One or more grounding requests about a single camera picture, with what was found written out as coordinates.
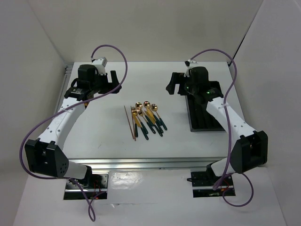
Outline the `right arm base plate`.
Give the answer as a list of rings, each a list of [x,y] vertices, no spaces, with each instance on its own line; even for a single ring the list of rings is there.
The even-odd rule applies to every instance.
[[[227,176],[220,187],[213,190],[213,185],[219,178],[209,178],[206,172],[191,172],[190,178],[186,179],[192,185],[192,192],[194,198],[201,197],[222,197],[223,192],[225,196],[235,196],[234,183],[231,176]]]

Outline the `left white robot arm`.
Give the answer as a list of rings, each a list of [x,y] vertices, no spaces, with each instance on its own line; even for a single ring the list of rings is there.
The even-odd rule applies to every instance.
[[[52,178],[75,179],[83,188],[90,187],[96,180],[92,168],[70,161],[63,153],[64,143],[77,119],[88,106],[87,100],[95,94],[121,89],[115,71],[109,74],[102,64],[83,64],[78,76],[67,89],[60,112],[37,139],[29,139],[24,145],[29,171]]]

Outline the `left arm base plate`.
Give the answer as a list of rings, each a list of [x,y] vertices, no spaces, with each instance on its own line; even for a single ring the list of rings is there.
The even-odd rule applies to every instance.
[[[77,179],[75,181],[81,186],[89,200],[91,200],[94,197],[99,200],[107,199],[107,189],[109,181],[108,171],[93,172],[92,182],[89,182],[86,185],[81,184]],[[74,182],[67,180],[65,184],[63,199],[84,200],[85,198],[79,187]]]

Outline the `gold spoon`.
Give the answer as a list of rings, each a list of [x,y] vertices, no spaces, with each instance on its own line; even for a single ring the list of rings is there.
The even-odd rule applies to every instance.
[[[147,115],[150,117],[150,119],[152,120],[152,123],[155,125],[157,125],[159,131],[161,132],[161,134],[163,134],[163,130],[160,126],[160,123],[158,122],[158,120],[155,119],[154,114],[151,111],[151,105],[148,101],[144,101],[143,103],[144,108],[146,109],[146,113]]]
[[[137,111],[140,111],[140,110],[142,110],[142,109],[143,109],[143,105],[142,105],[142,103],[140,103],[140,102],[136,102],[136,104],[135,104],[135,108],[136,108],[136,110],[137,110]]]
[[[156,104],[151,104],[151,110],[157,115],[160,125],[164,128],[164,130],[167,130],[167,126],[165,125],[165,123],[163,122],[162,118],[158,113],[158,106]]]

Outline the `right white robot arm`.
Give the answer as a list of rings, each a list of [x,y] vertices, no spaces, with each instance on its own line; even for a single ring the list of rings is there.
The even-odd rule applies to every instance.
[[[225,130],[230,138],[227,157],[210,163],[205,179],[217,184],[223,175],[242,174],[267,162],[268,136],[248,125],[225,101],[218,81],[210,81],[205,67],[196,66],[185,73],[173,72],[166,87],[170,95],[179,85],[178,94],[190,104],[192,131]]]

